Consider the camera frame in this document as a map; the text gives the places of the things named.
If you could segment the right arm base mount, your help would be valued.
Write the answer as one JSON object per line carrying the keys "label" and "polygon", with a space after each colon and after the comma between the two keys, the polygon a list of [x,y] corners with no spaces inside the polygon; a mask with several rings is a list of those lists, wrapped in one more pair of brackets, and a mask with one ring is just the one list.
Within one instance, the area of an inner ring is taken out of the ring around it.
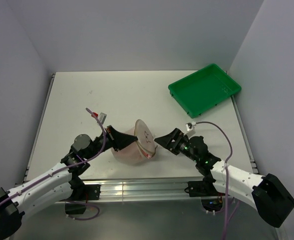
{"label": "right arm base mount", "polygon": [[209,212],[218,212],[223,207],[223,194],[218,192],[214,186],[204,180],[189,181],[184,192],[191,198],[200,197],[202,207]]}

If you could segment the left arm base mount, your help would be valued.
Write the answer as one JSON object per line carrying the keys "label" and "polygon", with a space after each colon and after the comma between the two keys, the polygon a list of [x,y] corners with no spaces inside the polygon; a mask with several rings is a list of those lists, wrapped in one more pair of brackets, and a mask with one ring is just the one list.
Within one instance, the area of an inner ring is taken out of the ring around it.
{"label": "left arm base mount", "polygon": [[67,215],[82,215],[89,209],[89,201],[98,200],[100,197],[100,184],[85,184],[76,189],[65,203],[65,213]]}

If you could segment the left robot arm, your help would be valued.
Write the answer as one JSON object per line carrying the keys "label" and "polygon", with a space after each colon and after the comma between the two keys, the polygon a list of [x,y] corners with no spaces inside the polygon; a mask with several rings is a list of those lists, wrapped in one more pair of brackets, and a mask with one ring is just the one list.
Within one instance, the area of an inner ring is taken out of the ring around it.
{"label": "left robot arm", "polygon": [[88,162],[108,149],[119,151],[136,141],[136,136],[118,132],[112,126],[95,139],[80,134],[69,153],[42,175],[10,190],[0,187],[0,240],[13,235],[27,215],[61,200],[82,199],[85,184],[80,175],[90,167]]}

